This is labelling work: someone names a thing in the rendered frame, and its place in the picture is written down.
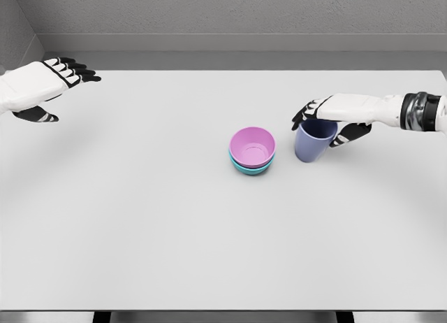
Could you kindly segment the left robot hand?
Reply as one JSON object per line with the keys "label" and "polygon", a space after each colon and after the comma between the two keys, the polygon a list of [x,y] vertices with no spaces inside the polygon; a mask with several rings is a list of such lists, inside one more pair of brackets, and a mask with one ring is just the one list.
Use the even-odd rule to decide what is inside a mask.
{"label": "left robot hand", "polygon": [[5,74],[11,90],[8,112],[18,119],[37,123],[59,120],[42,108],[42,103],[82,83],[101,81],[94,70],[68,57],[31,62]]}

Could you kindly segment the teal bowl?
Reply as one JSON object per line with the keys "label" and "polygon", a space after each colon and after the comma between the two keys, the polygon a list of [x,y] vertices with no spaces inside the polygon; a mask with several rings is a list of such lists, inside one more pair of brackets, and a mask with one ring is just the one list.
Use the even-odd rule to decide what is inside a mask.
{"label": "teal bowl", "polygon": [[235,159],[233,158],[233,156],[231,155],[230,152],[228,153],[228,156],[229,156],[229,158],[230,158],[230,160],[231,160],[232,165],[235,167],[235,169],[236,169],[237,171],[239,171],[239,172],[242,173],[242,174],[245,174],[245,175],[251,175],[251,176],[261,174],[261,173],[265,172],[266,170],[268,170],[268,168],[269,168],[270,165],[273,163],[274,158],[275,158],[275,155],[273,155],[272,158],[271,158],[271,160],[270,160],[266,165],[264,165],[264,166],[262,166],[262,167],[258,167],[258,168],[247,168],[247,167],[244,167],[244,166],[242,166],[241,164],[237,163],[237,162],[235,161]]}

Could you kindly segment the pink bowl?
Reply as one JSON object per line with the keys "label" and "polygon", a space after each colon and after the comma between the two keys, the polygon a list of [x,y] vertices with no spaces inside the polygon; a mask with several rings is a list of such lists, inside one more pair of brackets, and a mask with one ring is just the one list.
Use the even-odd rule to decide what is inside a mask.
{"label": "pink bowl", "polygon": [[272,160],[277,142],[274,136],[262,127],[245,127],[232,136],[228,148],[231,157],[239,165],[255,169]]}

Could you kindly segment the purple-blue cup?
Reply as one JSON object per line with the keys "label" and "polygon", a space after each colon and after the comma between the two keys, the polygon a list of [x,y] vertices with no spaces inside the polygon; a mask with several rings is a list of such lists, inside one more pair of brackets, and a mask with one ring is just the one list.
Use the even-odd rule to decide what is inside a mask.
{"label": "purple-blue cup", "polygon": [[316,161],[335,138],[338,124],[329,120],[305,120],[295,136],[295,155],[302,162]]}

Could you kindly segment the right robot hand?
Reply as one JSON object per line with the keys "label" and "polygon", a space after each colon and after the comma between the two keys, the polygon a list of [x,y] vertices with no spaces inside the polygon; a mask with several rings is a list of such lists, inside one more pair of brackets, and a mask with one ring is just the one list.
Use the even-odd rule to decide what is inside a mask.
{"label": "right robot hand", "polygon": [[374,122],[374,111],[379,97],[360,94],[333,94],[325,99],[314,99],[293,117],[292,131],[307,120],[345,122],[347,125],[330,143],[336,148],[369,134]]}

